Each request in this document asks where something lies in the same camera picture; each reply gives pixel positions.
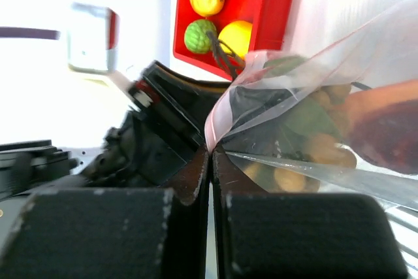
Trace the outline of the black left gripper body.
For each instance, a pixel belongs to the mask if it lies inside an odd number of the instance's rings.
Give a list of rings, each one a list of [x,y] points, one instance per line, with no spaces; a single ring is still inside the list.
[[[95,184],[159,186],[173,177],[204,145],[204,125],[229,87],[175,73],[158,61],[130,81],[112,81],[133,104],[119,128],[104,137],[103,151],[81,172]]]

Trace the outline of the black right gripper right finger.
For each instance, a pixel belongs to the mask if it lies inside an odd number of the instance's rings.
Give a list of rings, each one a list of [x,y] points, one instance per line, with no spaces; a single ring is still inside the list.
[[[407,278],[387,216],[354,193],[268,193],[212,153],[220,278]]]

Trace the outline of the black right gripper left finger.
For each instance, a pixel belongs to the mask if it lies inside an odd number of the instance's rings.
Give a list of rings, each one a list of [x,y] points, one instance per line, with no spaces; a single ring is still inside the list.
[[[46,189],[1,248],[2,278],[203,278],[205,147],[158,188]]]

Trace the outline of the tan longan fruit bunch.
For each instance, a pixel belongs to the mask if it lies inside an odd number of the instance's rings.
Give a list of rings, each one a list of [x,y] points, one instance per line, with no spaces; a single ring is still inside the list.
[[[245,55],[236,77],[209,114],[206,143],[225,153],[251,181],[271,193],[315,193],[320,180],[265,164],[293,161],[354,168],[349,121],[338,108],[361,74],[351,69],[357,37],[306,57],[278,50]]]

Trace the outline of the clear zip top bag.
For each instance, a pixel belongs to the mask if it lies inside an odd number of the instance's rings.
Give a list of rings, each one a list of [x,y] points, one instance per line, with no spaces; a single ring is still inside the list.
[[[313,57],[248,54],[204,133],[266,191],[352,191],[416,209],[417,0]]]

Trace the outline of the sliced cured ham piece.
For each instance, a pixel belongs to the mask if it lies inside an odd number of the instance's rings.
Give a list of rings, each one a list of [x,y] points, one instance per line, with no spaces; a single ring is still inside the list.
[[[349,146],[362,159],[400,174],[417,174],[417,80],[350,94]]]

